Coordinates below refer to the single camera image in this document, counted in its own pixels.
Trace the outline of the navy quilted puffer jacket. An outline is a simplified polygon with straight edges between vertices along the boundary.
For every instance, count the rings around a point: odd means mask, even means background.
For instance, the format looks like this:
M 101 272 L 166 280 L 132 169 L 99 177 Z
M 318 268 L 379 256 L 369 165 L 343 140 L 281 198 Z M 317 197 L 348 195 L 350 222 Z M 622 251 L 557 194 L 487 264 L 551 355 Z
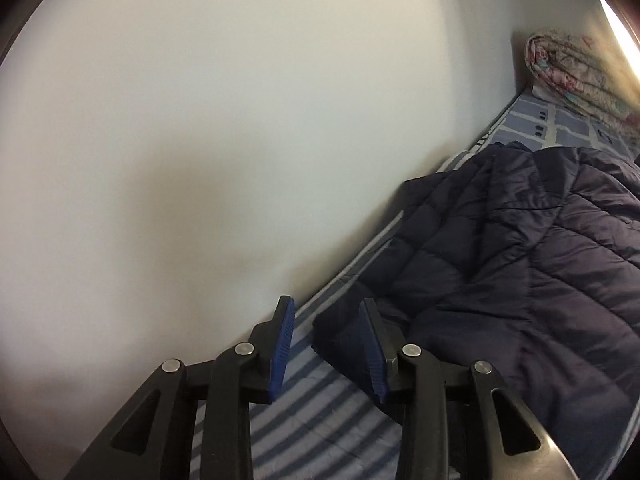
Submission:
M 312 346 L 363 390 L 358 308 L 437 359 L 494 364 L 583 479 L 639 431 L 639 169 L 595 148 L 493 145 L 407 181 L 383 251 L 314 319 Z

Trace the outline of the floral folded blanket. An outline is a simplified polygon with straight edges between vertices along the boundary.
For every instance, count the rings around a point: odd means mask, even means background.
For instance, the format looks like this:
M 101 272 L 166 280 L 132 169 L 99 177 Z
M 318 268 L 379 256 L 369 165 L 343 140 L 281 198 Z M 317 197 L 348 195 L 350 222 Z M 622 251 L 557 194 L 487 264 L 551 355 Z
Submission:
M 616 47 L 541 29 L 527 38 L 524 63 L 536 96 L 600 122 L 638 150 L 639 81 Z

